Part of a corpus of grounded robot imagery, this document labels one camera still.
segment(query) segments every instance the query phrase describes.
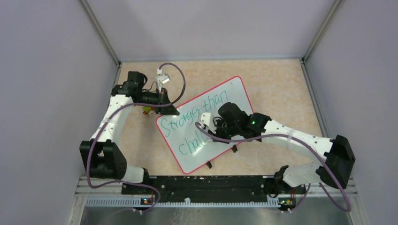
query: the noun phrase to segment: cable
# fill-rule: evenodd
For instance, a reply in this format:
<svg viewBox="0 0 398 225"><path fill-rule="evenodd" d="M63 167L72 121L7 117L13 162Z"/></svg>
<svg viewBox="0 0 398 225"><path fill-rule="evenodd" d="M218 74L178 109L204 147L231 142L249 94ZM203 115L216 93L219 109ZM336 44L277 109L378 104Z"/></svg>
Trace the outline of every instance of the cable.
<svg viewBox="0 0 398 225"><path fill-rule="evenodd" d="M312 154L314 154L314 156L319 160L319 162L322 164L323 168L325 168L325 170L328 172L328 174L330 175L330 177L332 178L332 180L335 182L335 184L337 185L338 189L340 190L341 194L344 197L345 202L347 203L347 208L344 209L343 207L341 207L340 205L337 204L337 202L330 196L330 194L327 192L327 190L323 187L323 185L321 183L320 186L322 187L323 191L325 191L326 195L329 197L329 199L332 201L333 204L335 204L339 209L341 209L342 211L345 212L350 212L351 211L351 203L350 200L348 199L347 194L345 193L343 187L341 186L340 182L338 182L336 176L333 174L333 172L330 170L330 168L328 167L328 165L326 165L326 163L323 161L323 159L315 152L315 150L307 143L305 143L304 141L296 138L296 137L292 137L289 135L284 135L284 134L268 134L268 135L261 135L258 137L251 137L251 138L247 138L247 139L241 139L241 140L228 140L228 139L223 139L223 138L219 138L216 137L214 135L208 134L206 133L206 131L204 131L201 127L200 127L200 123L195 122L195 126L197 129L199 129L200 132L204 133L206 136L217 140L219 142L230 142L230 143L240 143L240 142L249 142L249 141L254 141L257 139L261 139L261 138L267 138L267 137L286 137L286 138L291 138L292 140L302 144L304 147L306 147L308 150L310 150L310 152Z"/></svg>
<svg viewBox="0 0 398 225"><path fill-rule="evenodd" d="M293 212L294 210L296 210L297 207L300 206L300 205L304 202L304 199L307 197L307 194L308 194L308 192L309 192L309 190L310 190L310 187L311 187L311 184L308 184L307 191L306 191L306 193L304 194L303 198L300 200L300 202L299 202L293 209L290 210L290 212Z"/></svg>
<svg viewBox="0 0 398 225"><path fill-rule="evenodd" d="M223 119L221 117L219 117L219 116L214 117L213 118L214 126L217 126L217 124L215 123L215 119L219 119L219 120L223 121Z"/></svg>
<svg viewBox="0 0 398 225"><path fill-rule="evenodd" d="M156 85L156 89L158 88L158 84L156 83L156 81L154 81L154 82L152 82L152 84L151 84L151 88L150 89L142 89L142 90L147 90L147 91L151 91L152 90L152 87L153 87L153 84L155 84Z"/></svg>
<svg viewBox="0 0 398 225"><path fill-rule="evenodd" d="M145 74L143 74L143 75L144 75L144 83L139 86L140 89L143 89L144 86L146 85L146 83L148 82L148 77Z"/></svg>
<svg viewBox="0 0 398 225"><path fill-rule="evenodd" d="M172 104L174 104L175 102L177 102L178 100L180 100L180 98L183 96L183 94L184 94L184 92L185 92L185 76L184 76L184 73L182 72L182 70L181 70L176 64L170 63L170 62L166 62L166 63L161 64L161 66L160 66L159 68L162 68L162 67L165 66L165 65L172 65L172 66L174 66L175 68L177 68L177 70L181 73L181 77L183 78L184 85L183 85L183 88L182 88L182 90L181 90L181 93L180 93L180 95L177 97L177 99L175 99L175 100L172 101L171 103L167 103L167 104L163 104L163 105L152 105L152 104L146 104L146 103L130 103L130 104L126 104L126 105L124 105L124 106L122 106L122 107L116 109L116 110L108 117L108 121L111 120L111 119L112 119L118 112L120 112L122 109L127 108L127 107L130 107L130 106L142 105L142 106L150 106L150 107L166 107L166 106L172 105ZM108 181L108 182L105 182L105 183L103 183L103 184L96 185L96 186L94 186L94 185L91 183L91 178L90 178L90 165L91 165L92 153L93 153L93 151L94 151L94 146L95 146L95 144L97 143L99 137L101 136L102 132L103 132L104 129L107 127L107 125L108 125L108 122L105 122L104 125L102 125L101 129L99 130L99 132L97 133L97 135L95 136L95 138L94 138L94 140L93 140L93 142L92 142L92 144L91 144L90 151L89 151L89 153L88 153L87 165L86 165L87 184L88 184L89 187L94 188L94 189L95 189L95 188L103 187L103 186L105 186L105 185L107 185L107 184L121 183L121 182L124 182L124 183L129 184L129 185L133 185L133 186L139 186L139 187L147 187L147 188L150 188L150 189L156 191L156 192L158 193L159 196L158 196L158 198L156 199L155 203L154 203L151 207L149 207L148 209L144 210L142 213L148 212L149 210L151 210L151 209L159 202L159 200L160 200L160 198L161 198L161 194L160 194L160 192L159 192L158 189L156 189L156 188L154 188L154 187L152 187L152 186L146 185L146 184L131 183L131 182L123 181L123 180Z"/></svg>
<svg viewBox="0 0 398 225"><path fill-rule="evenodd" d="M276 194L274 194L274 196L272 196L271 193L268 191L268 189L266 189L265 187L264 187L264 192L265 192L268 196L270 196L271 198L276 198L276 197L278 197L278 195L279 195L279 190L277 190Z"/></svg>
<svg viewBox="0 0 398 225"><path fill-rule="evenodd" d="M124 211L133 211L133 212L135 212L135 210L132 209L132 208L126 208L126 209L118 210L118 211L112 213L111 215L107 216L105 219L103 219L103 220L99 223L99 225L104 224L104 223L107 222L112 216L114 216L114 215L116 215L116 214L118 214L118 213L124 212Z"/></svg>

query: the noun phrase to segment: whiteboard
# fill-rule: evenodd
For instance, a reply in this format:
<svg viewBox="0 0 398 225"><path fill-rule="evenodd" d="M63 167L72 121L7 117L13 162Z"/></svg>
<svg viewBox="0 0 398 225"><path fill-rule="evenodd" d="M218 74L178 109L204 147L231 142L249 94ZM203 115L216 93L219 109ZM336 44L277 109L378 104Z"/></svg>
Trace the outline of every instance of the whiteboard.
<svg viewBox="0 0 398 225"><path fill-rule="evenodd" d="M211 112L219 116L217 111L226 102L237 104L248 115L253 113L242 78L235 76L178 106L179 116L156 119L156 125L183 173L193 172L234 145L212 142L195 127L201 113Z"/></svg>

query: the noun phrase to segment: black whiteboard foot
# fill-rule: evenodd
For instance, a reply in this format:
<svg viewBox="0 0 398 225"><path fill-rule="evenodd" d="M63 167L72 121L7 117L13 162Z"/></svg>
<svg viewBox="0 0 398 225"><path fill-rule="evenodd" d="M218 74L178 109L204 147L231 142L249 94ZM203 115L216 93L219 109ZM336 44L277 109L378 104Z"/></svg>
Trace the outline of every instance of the black whiteboard foot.
<svg viewBox="0 0 398 225"><path fill-rule="evenodd" d="M236 147L236 145L232 146L232 151L233 151L234 153L237 152L237 147Z"/></svg>
<svg viewBox="0 0 398 225"><path fill-rule="evenodd" d="M211 169L211 167L213 167L213 166L211 165L211 162L210 162L210 161L208 161L208 162L206 163L206 165L209 167L209 169Z"/></svg>

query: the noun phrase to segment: white cable clip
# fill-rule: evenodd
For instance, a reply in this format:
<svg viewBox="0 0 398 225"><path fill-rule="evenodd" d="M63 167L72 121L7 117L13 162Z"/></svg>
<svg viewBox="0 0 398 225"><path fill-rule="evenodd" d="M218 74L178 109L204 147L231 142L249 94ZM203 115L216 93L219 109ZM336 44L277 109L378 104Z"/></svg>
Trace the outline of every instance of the white cable clip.
<svg viewBox="0 0 398 225"><path fill-rule="evenodd" d="M162 86L170 81L170 76L168 74L161 74L156 78L158 83L158 90L161 91Z"/></svg>
<svg viewBox="0 0 398 225"><path fill-rule="evenodd" d="M286 148L289 150L290 150L289 147L290 147L291 137L293 137L294 132L296 132L295 129L290 129L290 131L287 132L287 135L289 135L289 137L287 138L287 141L286 141Z"/></svg>

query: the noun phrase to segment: gray wall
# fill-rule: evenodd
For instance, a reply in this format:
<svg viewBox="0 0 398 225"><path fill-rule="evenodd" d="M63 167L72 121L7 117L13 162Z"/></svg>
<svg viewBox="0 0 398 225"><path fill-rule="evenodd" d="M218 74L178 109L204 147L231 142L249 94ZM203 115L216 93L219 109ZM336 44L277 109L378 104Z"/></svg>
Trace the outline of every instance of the gray wall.
<svg viewBox="0 0 398 225"><path fill-rule="evenodd" d="M309 61L333 135L349 138L371 224L396 224L398 1L348 0Z"/></svg>
<svg viewBox="0 0 398 225"><path fill-rule="evenodd" d="M88 0L120 60L298 58L334 0Z"/></svg>
<svg viewBox="0 0 398 225"><path fill-rule="evenodd" d="M0 7L0 224L65 224L115 66L77 0Z"/></svg>

